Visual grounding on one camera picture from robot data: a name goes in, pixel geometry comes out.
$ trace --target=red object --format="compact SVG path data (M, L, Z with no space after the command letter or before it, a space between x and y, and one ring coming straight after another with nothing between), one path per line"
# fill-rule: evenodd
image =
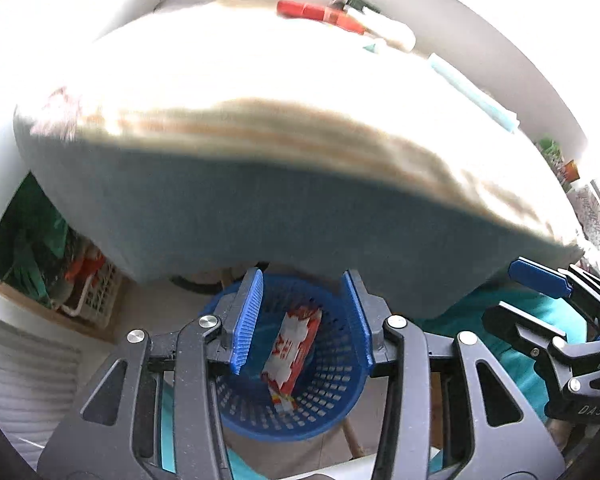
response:
M68 282L84 281L92 274L98 272L104 265L105 257L100 254L95 260L80 258L72 262L64 274Z
M294 318L297 321L305 319L308 320L306 325L307 334L304 340L300 342L298 342L297 339L294 340L294 337L296 336L296 324L287 324L288 321L293 320ZM309 350L314 344L315 335L318 332L321 319L322 311L319 308L312 308L308 306L300 306L286 313L285 321L283 321L282 327L280 327L280 332L278 333L273 348L271 349L269 359L267 360L267 363L265 364L265 367L261 373L261 378L269 384L269 387L275 393L287 396L291 395L294 385L296 384L300 372L302 371L304 360L309 355ZM289 354L292 348L294 348L296 345L298 346L298 353L295 355L295 357L293 357L293 361L291 362L291 357ZM272 359L282 366L273 365L272 367L269 367ZM280 375L278 375L278 377L275 377L275 375L277 375L278 372L282 372L284 368L289 370L289 377L283 381L280 379Z
M331 25L336 25L336 27L356 34L364 34L366 31L366 28L360 22L341 10L331 9L331 7L279 0L276 10L280 16L331 23Z

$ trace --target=blue gripper pad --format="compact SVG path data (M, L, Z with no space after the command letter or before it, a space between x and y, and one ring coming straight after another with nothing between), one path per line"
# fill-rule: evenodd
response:
M376 329L382 330L382 322L390 315L386 303L381 298L370 295L359 272L348 270L342 275L343 300L346 306L347 322L354 340L358 361L368 374L376 364L373 333L366 316L371 317Z
M518 258L510 264L509 277L554 300L568 298L573 291L563 275L526 258Z
M232 354L229 359L229 367L232 373L239 374L242 365L247 362L247 355L251 346L251 338L258 320L260 305L262 304L262 294L264 292L264 279L262 271L257 269L255 272L248 272L240 288L235 295L236 305L233 308L240 308L240 315L235 322L233 330Z

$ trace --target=blue plastic basket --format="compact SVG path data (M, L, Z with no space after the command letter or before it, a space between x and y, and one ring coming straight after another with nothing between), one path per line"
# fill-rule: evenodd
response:
M235 283L214 297L203 313L211 314L220 298L236 292L238 286ZM322 321L294 388L298 409L279 414L259 375L285 312L303 304L319 306ZM243 436L279 442L311 438L342 421L358 400L368 376L368 342L360 327L351 327L352 322L364 321L358 316L352 320L347 305L319 286L265 274L262 306L247 362L240 375L218 378L224 426Z

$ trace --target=teal cloth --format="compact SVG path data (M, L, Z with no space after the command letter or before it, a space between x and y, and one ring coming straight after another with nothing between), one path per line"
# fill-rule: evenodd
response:
M173 447L173 388L165 384L162 390L162 425L160 427L160 446L162 448L162 468L176 472ZM233 450L228 449L229 465L234 480L267 480L259 475L241 459Z
M542 421L546 420L544 405L549 397L544 381L534 372L533 359L511 348L508 343L489 334L482 326L482 313L499 301L524 310L542 321L564 330L569 343L584 343L587 325L564 300L554 300L531 290L475 290L462 298L436 319L416 320L426 332L455 337L462 330L477 334L514 380L526 400Z

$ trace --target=floor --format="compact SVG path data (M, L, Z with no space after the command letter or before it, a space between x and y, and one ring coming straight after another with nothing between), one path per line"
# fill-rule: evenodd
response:
M149 333L181 329L197 317L208 301L168 281L149 285L131 284L122 303L116 338L122 340L135 328ZM349 420L360 444L369 453L378 448L384 412L386 378L369 379ZM225 440L254 470L269 479L312 471L351 459L344 434L339 428L312 439L293 443L264 443L225 431Z

